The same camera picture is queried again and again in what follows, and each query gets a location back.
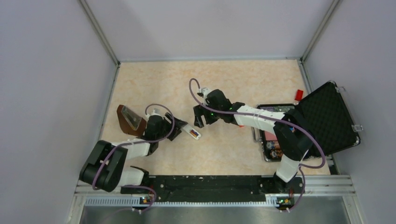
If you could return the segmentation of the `orange battery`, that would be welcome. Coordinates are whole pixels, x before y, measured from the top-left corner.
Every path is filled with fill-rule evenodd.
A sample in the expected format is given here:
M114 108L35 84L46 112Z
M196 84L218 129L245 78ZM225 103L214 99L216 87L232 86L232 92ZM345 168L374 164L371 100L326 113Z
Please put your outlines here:
M199 134L197 132L195 132L194 130L190 130L190 134L191 136L193 136L194 138L197 138L199 136Z

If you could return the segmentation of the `white remote control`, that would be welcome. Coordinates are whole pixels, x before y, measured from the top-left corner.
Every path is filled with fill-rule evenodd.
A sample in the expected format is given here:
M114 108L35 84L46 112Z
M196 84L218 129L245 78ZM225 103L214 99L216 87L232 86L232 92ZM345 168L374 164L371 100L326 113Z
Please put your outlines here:
M195 140L199 140L201 138L201 134L189 124L184 125L182 130Z

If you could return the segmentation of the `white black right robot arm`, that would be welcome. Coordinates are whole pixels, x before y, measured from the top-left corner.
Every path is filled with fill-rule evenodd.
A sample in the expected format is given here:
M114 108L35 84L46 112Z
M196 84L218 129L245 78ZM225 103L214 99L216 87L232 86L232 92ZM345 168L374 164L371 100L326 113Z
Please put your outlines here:
M203 103L194 107L195 126L202 128L221 119L228 124L249 126L276 136L283 155L275 173L274 187L279 192L287 192L314 143L303 116L294 109L272 112L241 102L231 103L219 89L199 88L197 95L202 97Z

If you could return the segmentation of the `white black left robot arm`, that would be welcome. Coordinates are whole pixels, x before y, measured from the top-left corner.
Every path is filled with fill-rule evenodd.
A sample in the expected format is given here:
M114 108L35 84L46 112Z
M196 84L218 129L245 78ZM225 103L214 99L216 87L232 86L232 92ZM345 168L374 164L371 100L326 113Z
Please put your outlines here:
M90 184L94 190L112 192L118 186L132 185L137 192L146 192L150 186L148 171L126 167L126 160L153 154L160 140L174 140L187 125L169 112L163 116L153 112L146 117L142 136L121 143L98 141L81 168L79 180Z

